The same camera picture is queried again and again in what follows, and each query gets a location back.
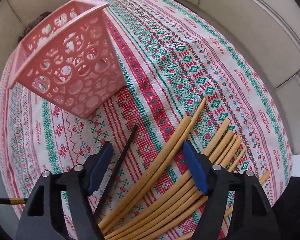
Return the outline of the black chopstick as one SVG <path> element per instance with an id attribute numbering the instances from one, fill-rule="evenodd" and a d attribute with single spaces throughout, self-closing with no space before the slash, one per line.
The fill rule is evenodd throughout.
<path id="1" fill-rule="evenodd" d="M 28 198 L 1 198 L 0 204 L 2 205 L 24 205 Z"/>
<path id="2" fill-rule="evenodd" d="M 117 176 L 117 174 L 119 172 L 119 169 L 120 169 L 120 167 L 121 167 L 121 165 L 122 165 L 122 163 L 123 163 L 123 161 L 125 159 L 125 156 L 126 156 L 128 150 L 130 148 L 131 142 L 132 142 L 132 140 L 135 137 L 137 129 L 138 129 L 138 125 L 135 125 L 133 127 L 133 129 L 132 129 L 132 132 L 131 132 L 131 134 L 130 134 L 130 136 L 129 136 L 129 138 L 128 138 L 128 140 L 127 140 L 127 142 L 126 142 L 126 144 L 125 144 L 125 146 L 124 146 L 124 148 L 122 150 L 122 152 L 121 152 L 120 157 L 117 160 L 117 163 L 116 163 L 116 165 L 115 165 L 115 167 L 113 169 L 113 172 L 112 172 L 112 174 L 111 174 L 111 176 L 110 176 L 110 178 L 108 180 L 108 183 L 107 183 L 107 185 L 106 185 L 106 187 L 104 189 L 104 192 L 103 192 L 103 194 L 101 196 L 101 199 L 100 199 L 100 201 L 98 203 L 98 206 L 95 209 L 95 212 L 94 212 L 94 218 L 95 219 L 97 219 L 100 216 L 100 214 L 101 214 L 102 207 L 106 203 L 107 195 L 108 195 L 109 191 L 111 190 L 111 188 L 113 186 L 115 178 L 116 178 L 116 176 Z"/>

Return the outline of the white kitchen cabinets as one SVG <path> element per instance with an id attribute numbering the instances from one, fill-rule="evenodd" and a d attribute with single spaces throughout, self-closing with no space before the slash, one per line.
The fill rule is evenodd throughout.
<path id="1" fill-rule="evenodd" d="M 23 28 L 69 0 L 0 0 L 0 77 Z M 221 28 L 268 83 L 300 154 L 300 0 L 176 0 Z"/>

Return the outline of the pink perforated basket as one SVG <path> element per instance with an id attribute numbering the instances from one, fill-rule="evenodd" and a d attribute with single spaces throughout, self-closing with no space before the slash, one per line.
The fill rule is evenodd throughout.
<path id="1" fill-rule="evenodd" d="M 107 6 L 71 0 L 46 16 L 19 42 L 10 86 L 19 83 L 87 118 L 126 84 L 105 24 Z"/>

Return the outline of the patterned tablecloth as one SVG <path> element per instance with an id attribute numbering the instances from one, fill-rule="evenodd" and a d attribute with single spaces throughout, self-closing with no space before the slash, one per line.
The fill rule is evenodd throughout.
<path id="1" fill-rule="evenodd" d="M 120 152 L 138 130 L 109 193 L 106 216 L 141 178 L 184 116 L 205 106 L 189 135 L 202 152 L 224 123 L 233 169 L 261 178 L 270 204 L 288 185 L 292 152 L 264 83 L 213 26 L 173 0 L 103 0 L 126 85 L 80 119 L 20 84 L 9 88 L 15 53 L 0 81 L 0 170 L 7 195 L 28 197 L 44 170 L 61 173 L 109 141 Z"/>

